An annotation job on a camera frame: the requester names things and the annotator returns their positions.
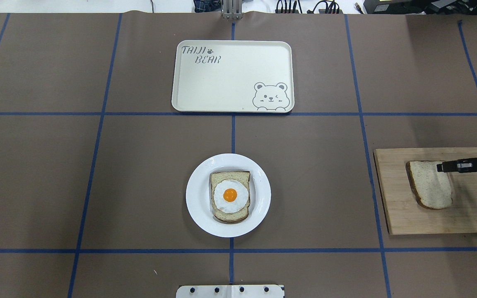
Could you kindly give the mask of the aluminium frame post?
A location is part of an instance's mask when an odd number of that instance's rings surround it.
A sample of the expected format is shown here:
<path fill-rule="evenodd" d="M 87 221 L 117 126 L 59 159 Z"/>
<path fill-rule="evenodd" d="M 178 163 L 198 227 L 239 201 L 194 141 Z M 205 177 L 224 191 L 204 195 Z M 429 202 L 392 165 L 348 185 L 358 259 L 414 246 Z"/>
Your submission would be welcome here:
<path fill-rule="evenodd" d="M 220 0 L 223 19 L 235 21 L 243 17 L 242 0 Z"/>

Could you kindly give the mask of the white round plate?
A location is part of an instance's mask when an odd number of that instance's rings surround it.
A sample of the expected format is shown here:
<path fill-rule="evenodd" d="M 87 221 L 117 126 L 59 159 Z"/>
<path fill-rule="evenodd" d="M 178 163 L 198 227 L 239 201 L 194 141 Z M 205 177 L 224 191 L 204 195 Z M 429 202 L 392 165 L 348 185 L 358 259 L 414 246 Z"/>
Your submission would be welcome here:
<path fill-rule="evenodd" d="M 218 171 L 250 172 L 251 204 L 249 215 L 238 223 L 217 219 L 210 206 L 210 174 Z M 266 173 L 256 162 L 240 154 L 218 154 L 201 162 L 191 174 L 185 191 L 189 214 L 206 232 L 223 238 L 234 238 L 253 231 L 263 221 L 270 208 L 271 185 Z"/>

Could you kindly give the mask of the fried egg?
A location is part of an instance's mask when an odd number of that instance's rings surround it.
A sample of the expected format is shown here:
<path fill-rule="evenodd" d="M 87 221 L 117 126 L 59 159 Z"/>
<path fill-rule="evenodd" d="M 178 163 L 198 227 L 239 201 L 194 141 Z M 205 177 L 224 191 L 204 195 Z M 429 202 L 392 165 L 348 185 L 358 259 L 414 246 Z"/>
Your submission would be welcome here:
<path fill-rule="evenodd" d="M 249 190 L 237 180 L 224 180 L 214 187 L 212 198 L 218 211 L 231 214 L 246 207 Z"/>

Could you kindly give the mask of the white bread slice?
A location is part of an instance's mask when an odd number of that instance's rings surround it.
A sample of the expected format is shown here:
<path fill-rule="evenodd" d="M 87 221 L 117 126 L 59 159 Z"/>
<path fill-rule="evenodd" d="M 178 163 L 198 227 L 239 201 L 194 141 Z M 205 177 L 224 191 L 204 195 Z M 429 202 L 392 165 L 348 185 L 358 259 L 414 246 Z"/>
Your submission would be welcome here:
<path fill-rule="evenodd" d="M 408 181 L 416 202 L 434 211 L 449 208 L 453 204 L 453 190 L 449 175 L 439 172 L 437 161 L 407 161 L 405 164 Z"/>

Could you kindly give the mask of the bread slice under egg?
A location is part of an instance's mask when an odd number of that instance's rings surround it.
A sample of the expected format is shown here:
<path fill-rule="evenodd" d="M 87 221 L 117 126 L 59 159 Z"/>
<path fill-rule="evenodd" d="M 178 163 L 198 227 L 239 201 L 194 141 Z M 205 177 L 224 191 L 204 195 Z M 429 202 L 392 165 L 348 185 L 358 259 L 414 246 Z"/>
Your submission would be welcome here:
<path fill-rule="evenodd" d="M 210 174 L 210 205 L 212 208 L 212 213 L 214 217 L 222 222 L 227 223 L 237 223 L 240 222 L 249 215 L 249 206 L 251 203 L 251 196 L 250 196 L 250 172 L 248 171 L 224 171 L 224 172 L 213 172 Z M 224 213 L 222 211 L 218 211 L 214 207 L 213 203 L 213 191 L 214 187 L 221 181 L 224 180 L 237 180 L 241 182 L 248 190 L 249 190 L 249 202 L 247 203 L 246 207 L 242 208 L 240 211 L 235 213 Z"/>

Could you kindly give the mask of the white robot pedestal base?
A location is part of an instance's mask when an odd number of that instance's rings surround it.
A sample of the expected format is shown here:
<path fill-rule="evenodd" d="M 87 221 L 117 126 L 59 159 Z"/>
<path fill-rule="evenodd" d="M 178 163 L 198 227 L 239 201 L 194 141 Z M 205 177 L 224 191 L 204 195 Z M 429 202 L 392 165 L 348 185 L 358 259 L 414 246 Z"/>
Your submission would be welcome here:
<path fill-rule="evenodd" d="M 284 285 L 184 285 L 176 298 L 284 298 Z"/>

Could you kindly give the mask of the wooden cutting board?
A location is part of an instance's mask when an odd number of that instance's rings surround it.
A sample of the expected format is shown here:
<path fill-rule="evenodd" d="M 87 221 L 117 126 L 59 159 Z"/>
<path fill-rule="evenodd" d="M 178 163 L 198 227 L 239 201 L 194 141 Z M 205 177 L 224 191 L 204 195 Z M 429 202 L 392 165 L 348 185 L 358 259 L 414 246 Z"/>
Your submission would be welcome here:
<path fill-rule="evenodd" d="M 450 173 L 452 206 L 433 211 L 418 204 L 406 168 L 409 161 L 476 158 L 477 147 L 375 149 L 373 156 L 390 234 L 477 233 L 477 172 Z"/>

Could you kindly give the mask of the cream bear serving tray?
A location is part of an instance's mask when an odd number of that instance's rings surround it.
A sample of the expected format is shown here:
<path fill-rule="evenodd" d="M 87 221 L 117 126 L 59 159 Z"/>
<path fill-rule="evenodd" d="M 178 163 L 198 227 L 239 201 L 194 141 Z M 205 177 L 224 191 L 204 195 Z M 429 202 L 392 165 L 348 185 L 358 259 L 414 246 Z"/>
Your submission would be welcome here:
<path fill-rule="evenodd" d="M 171 104 L 184 113 L 289 113 L 293 53 L 283 41 L 184 40 Z"/>

